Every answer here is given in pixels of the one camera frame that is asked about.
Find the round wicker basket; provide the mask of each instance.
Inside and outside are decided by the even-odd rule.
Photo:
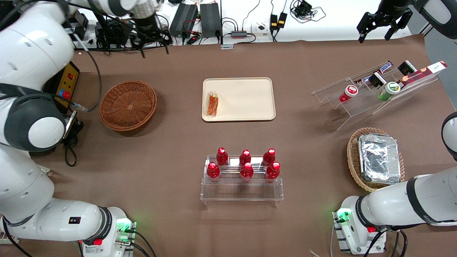
[[[360,157],[359,157],[359,145],[357,139],[359,136],[368,133],[375,133],[375,134],[382,134],[387,135],[382,130],[377,128],[361,128],[356,131],[349,139],[349,143],[347,144],[347,162],[349,164],[349,170],[351,171],[351,175],[354,180],[357,182],[359,186],[363,189],[373,192],[377,189],[387,187],[387,184],[380,184],[380,183],[373,183],[373,182],[366,182],[363,180],[360,172]],[[401,153],[399,153],[399,162],[400,162],[400,174],[401,174],[401,181],[404,181],[404,165],[403,165],[403,158]]]
[[[145,82],[129,80],[112,87],[101,101],[103,124],[115,131],[129,131],[144,125],[154,114],[157,96]]]

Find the acrylic display stand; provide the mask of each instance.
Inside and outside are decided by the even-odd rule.
[[[360,121],[361,119],[376,114],[386,106],[393,105],[391,104],[392,102],[399,103],[409,99],[416,92],[418,92],[419,89],[424,88],[425,85],[436,81],[438,79],[436,75],[440,73],[436,72],[430,76],[419,79],[412,84],[405,86],[401,89],[400,93],[390,97],[390,99],[386,102],[383,102],[377,98],[377,95],[382,90],[382,87],[375,88],[369,81],[359,83],[354,82],[371,76],[375,71],[383,67],[386,63],[375,66],[357,75],[347,77],[333,84],[313,91],[311,95],[315,95],[321,103],[329,102],[334,109],[341,108],[344,110],[345,115],[348,116],[346,121],[341,124],[337,131],[344,126],[353,124],[357,121]],[[388,70],[388,72],[382,74],[382,77],[387,82],[396,82],[404,77],[404,75],[396,67],[392,67]],[[340,95],[344,92],[344,89],[348,85],[355,85],[359,89],[359,92],[357,96],[345,102],[340,102]]]
[[[282,178],[264,179],[266,166],[262,166],[262,155],[251,155],[254,175],[247,182],[239,177],[239,155],[229,155],[228,165],[219,166],[221,176],[210,178],[206,171],[208,164],[216,161],[216,155],[208,155],[202,177],[200,200],[208,201],[274,201],[278,205],[284,200]]]

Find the tray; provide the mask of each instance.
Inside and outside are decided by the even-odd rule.
[[[206,115],[208,93],[217,92],[218,112]],[[203,82],[202,119],[207,122],[272,120],[276,116],[273,84],[269,78],[206,79]]]

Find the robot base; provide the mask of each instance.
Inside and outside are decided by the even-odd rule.
[[[335,230],[342,252],[351,254],[365,254],[377,232],[369,233],[362,225],[356,214],[356,201],[358,196],[350,196],[341,204],[341,208],[333,212]],[[337,220],[345,219],[346,222],[336,223]],[[385,251],[386,233],[379,237],[373,245],[370,253],[382,253]]]
[[[124,211],[118,207],[108,207],[112,214],[112,225],[109,234],[103,239],[101,245],[88,246],[82,243],[84,257],[131,257],[133,248],[131,246],[121,246],[115,244],[116,239],[134,239],[134,234],[118,231],[119,229],[134,229],[136,222],[132,222],[127,218]]]

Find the white table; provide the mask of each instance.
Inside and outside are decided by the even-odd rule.
[[[286,0],[286,7],[284,12],[287,13],[287,20],[285,27],[281,29],[276,37],[277,41],[332,41],[332,40],[357,40],[359,33],[356,29],[360,19],[365,12],[374,13],[379,5],[380,0],[309,0],[313,8],[322,7],[326,13],[326,17],[320,21],[306,22],[300,24],[291,17],[290,3],[293,0]],[[201,3],[211,3],[212,0],[201,0]],[[194,4],[194,1],[186,0],[186,4]],[[258,3],[258,0],[222,0],[222,14],[223,17],[229,17],[235,19],[238,22],[239,29],[241,30],[243,19],[246,17],[248,12],[254,8]],[[284,7],[284,0],[273,0],[274,10],[273,14],[278,15],[281,13]],[[165,0],[162,4],[160,11],[157,14],[166,17],[171,24],[178,5],[172,5]],[[80,10],[84,13],[88,19],[91,27],[89,28],[88,34],[93,31],[93,26],[96,23],[95,16],[91,11]],[[250,33],[251,23],[253,22],[266,22],[269,25],[269,19],[271,14],[271,3],[270,0],[260,0],[259,6],[251,12],[249,17],[244,22],[244,29]],[[321,13],[316,14],[315,19],[319,18]],[[160,22],[166,24],[163,18],[160,18]],[[201,31],[200,24],[196,24],[193,30]],[[226,22],[223,27],[223,33],[230,33],[233,30],[233,25]],[[380,27],[370,32],[366,37],[369,39],[384,39],[388,27]],[[392,36],[393,38],[405,37],[411,35],[408,28],[399,30]],[[224,44],[231,44],[242,41],[250,41],[250,38],[243,39],[232,39],[230,36],[224,38]],[[271,36],[269,37],[258,37],[255,42],[272,42]],[[202,41],[202,44],[214,44],[217,43],[215,37],[208,38]]]

